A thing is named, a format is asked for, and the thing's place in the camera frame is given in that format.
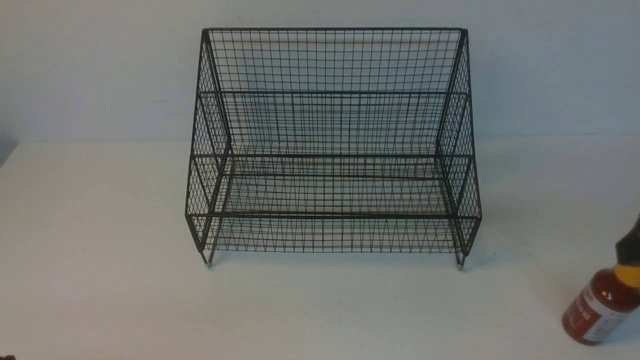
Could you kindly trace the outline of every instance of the wire rack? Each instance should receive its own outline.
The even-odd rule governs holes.
[[[465,29],[204,29],[186,218],[216,250],[452,252],[481,221]]]

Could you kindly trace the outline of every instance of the hot sauce bottle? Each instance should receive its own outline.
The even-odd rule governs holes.
[[[585,345],[601,344],[640,307],[640,218],[616,243],[618,264],[598,271],[562,316],[566,333]]]

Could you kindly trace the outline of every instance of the bottle neck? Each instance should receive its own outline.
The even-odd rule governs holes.
[[[624,285],[640,290],[640,267],[616,265],[613,272]]]

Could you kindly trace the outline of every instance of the white table surface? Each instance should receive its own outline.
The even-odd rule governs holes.
[[[637,359],[560,316],[640,210],[640,136],[477,140],[452,254],[221,252],[183,217],[189,144],[22,143],[0,168],[0,353],[18,359]]]

